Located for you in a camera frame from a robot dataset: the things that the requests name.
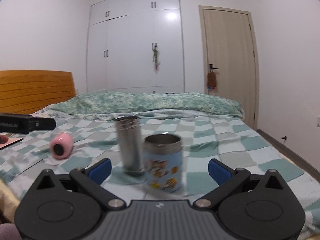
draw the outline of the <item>ribbed gray surface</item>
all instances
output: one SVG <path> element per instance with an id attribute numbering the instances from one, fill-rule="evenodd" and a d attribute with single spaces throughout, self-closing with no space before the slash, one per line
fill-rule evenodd
<path id="1" fill-rule="evenodd" d="M 132 201 L 123 211 L 110 212 L 84 240 L 235 240 L 210 212 L 199 212 L 188 201 Z"/>

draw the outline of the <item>blue container with cartoon print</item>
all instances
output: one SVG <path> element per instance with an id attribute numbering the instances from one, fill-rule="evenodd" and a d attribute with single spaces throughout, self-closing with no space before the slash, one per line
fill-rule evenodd
<path id="1" fill-rule="evenodd" d="M 174 134 L 154 134 L 144 140 L 147 183 L 174 192 L 182 179 L 182 141 Z"/>

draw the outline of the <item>wooden headboard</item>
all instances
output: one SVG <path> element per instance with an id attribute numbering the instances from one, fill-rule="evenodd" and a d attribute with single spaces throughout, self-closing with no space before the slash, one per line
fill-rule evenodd
<path id="1" fill-rule="evenodd" d="M 0 71 L 0 112 L 32 114 L 76 96 L 72 73 L 50 70 Z"/>

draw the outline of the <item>pink bottle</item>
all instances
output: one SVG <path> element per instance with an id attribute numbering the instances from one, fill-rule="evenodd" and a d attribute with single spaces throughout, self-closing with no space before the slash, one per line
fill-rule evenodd
<path id="1" fill-rule="evenodd" d="M 57 160 L 66 159 L 73 149 L 73 138 L 67 132 L 59 133 L 50 142 L 50 151 Z"/>

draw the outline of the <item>green checkered bed sheet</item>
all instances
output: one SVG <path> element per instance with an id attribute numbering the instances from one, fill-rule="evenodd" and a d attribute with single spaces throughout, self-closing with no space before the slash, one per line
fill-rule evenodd
<path id="1" fill-rule="evenodd" d="M 53 169 L 56 174 L 68 173 L 76 167 L 88 167 L 102 158 L 111 159 L 111 176 L 102 186 L 127 203 L 132 199 L 189 199 L 194 201 L 218 184 L 208 174 L 208 162 L 215 158 L 231 168 L 244 167 L 254 174 L 277 169 L 289 184 L 306 211 L 306 224 L 300 239 L 320 232 L 320 185 L 309 174 L 283 156 L 241 119 L 230 116 L 213 117 L 205 113 L 173 110 L 157 113 L 135 113 L 140 116 L 142 137 L 169 132 L 182 137 L 183 186 L 169 194 L 149 188 L 145 177 L 133 178 L 123 173 L 114 120 L 76 119 L 44 110 L 54 115 L 54 131 L 35 131 L 23 141 L 0 151 L 0 178 L 21 199 L 39 172 Z M 60 132 L 74 138 L 74 152 L 67 160 L 55 160 L 49 142 Z"/>

